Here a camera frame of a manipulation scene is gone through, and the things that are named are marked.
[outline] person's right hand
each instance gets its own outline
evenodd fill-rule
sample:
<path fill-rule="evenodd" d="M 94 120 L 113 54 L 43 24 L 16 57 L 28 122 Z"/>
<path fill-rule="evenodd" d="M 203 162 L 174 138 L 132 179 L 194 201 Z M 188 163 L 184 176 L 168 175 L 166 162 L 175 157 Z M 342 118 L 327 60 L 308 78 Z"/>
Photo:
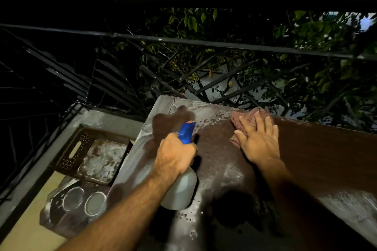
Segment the person's right hand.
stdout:
<path fill-rule="evenodd" d="M 271 159 L 280 160 L 279 130 L 277 125 L 272 124 L 271 117 L 266 117 L 264 121 L 259 111 L 256 112 L 257 130 L 244 117 L 241 116 L 239 120 L 247 135 L 244 135 L 239 130 L 236 130 L 234 134 L 237 136 L 241 148 L 249 161 L 259 166 Z"/>

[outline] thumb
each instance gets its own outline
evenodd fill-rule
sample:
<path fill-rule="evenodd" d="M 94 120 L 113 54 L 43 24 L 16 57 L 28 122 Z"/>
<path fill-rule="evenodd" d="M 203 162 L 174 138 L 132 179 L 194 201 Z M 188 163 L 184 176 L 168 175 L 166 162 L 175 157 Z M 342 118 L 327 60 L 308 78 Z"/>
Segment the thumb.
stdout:
<path fill-rule="evenodd" d="M 243 144 L 246 142 L 245 134 L 243 134 L 243 132 L 240 131 L 240 130 L 235 130 L 234 134 L 237 136 L 239 144 L 241 144 L 241 146 L 243 146 Z"/>

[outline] foliage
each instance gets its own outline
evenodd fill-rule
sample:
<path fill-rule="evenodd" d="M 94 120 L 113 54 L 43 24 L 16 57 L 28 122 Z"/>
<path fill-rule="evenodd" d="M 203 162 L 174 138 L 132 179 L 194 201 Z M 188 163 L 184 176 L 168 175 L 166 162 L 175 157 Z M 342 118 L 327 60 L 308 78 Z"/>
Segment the foliage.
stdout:
<path fill-rule="evenodd" d="M 360 36 L 360 20 L 366 14 L 287 11 L 280 8 L 273 11 L 254 8 L 248 12 L 237 8 L 161 8 L 159 11 L 144 11 L 145 24 L 134 24 L 133 30 L 141 30 L 144 35 L 182 39 L 352 52 Z M 365 131 L 374 132 L 372 125 L 377 117 L 377 88 L 376 73 L 370 69 L 370 62 L 163 43 L 143 42 L 141 45 L 164 61 L 178 52 L 167 68 L 179 75 L 213 54 L 216 57 L 204 67 L 210 75 L 220 65 L 232 69 L 242 62 L 258 59 L 237 76 L 236 80 L 242 85 L 279 70 L 311 63 L 275 82 L 279 84 L 276 89 L 280 95 L 290 103 L 292 113 L 303 110 L 305 120 L 322 123 L 329 120 L 331 125 L 351 129 L 357 129 L 356 122 L 350 120 L 357 117 Z M 377 43 L 371 42 L 365 52 L 377 53 Z M 170 85 L 182 89 L 166 73 L 158 68 L 155 70 Z M 188 82 L 197 80 L 197 74 L 187 79 Z M 278 105 L 284 105 L 271 86 L 263 84 L 258 89 L 265 90 L 263 98 L 270 100 L 268 106 L 272 111 Z M 237 101 L 238 104 L 250 102 L 246 98 L 238 98 Z"/>

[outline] translucent plastic bottle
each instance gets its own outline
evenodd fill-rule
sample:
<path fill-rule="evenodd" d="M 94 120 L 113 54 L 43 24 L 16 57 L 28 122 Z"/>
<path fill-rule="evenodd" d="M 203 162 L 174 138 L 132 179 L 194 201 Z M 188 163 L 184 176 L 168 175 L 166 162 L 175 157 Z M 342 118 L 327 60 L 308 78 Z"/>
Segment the translucent plastic bottle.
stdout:
<path fill-rule="evenodd" d="M 191 143 L 194 128 L 194 121 L 186 122 L 181 126 L 178 138 L 183 144 Z M 194 170 L 189 167 L 186 172 L 177 178 L 176 182 L 166 193 L 161 205 L 170 210 L 185 209 L 191 202 L 197 180 Z"/>

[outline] cleaning cloth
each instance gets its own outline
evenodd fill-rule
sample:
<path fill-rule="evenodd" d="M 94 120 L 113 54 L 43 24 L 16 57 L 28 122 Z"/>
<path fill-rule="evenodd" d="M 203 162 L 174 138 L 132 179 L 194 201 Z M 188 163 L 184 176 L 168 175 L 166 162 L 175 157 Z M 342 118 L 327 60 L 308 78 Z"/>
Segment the cleaning cloth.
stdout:
<path fill-rule="evenodd" d="M 245 128 L 243 127 L 242 123 L 240 122 L 239 120 L 239 117 L 240 116 L 243 116 L 246 118 L 246 120 L 254 127 L 254 129 L 256 130 L 257 129 L 257 124 L 255 122 L 255 113 L 259 111 L 261 113 L 261 117 L 262 119 L 264 120 L 267 116 L 271 116 L 271 114 L 264 110 L 263 108 L 261 107 L 255 107 L 253 110 L 249 111 L 248 113 L 244 113 L 244 112 L 240 112 L 240 111 L 232 111 L 230 113 L 230 120 L 232 121 L 234 127 L 237 129 L 237 130 L 240 130 L 243 132 L 243 134 L 247 135 L 246 133 L 246 130 Z M 240 144 L 239 144 L 239 141 L 238 141 L 238 138 L 235 134 L 233 134 L 233 136 L 231 137 L 230 141 L 235 145 L 237 146 L 238 148 L 240 148 Z"/>

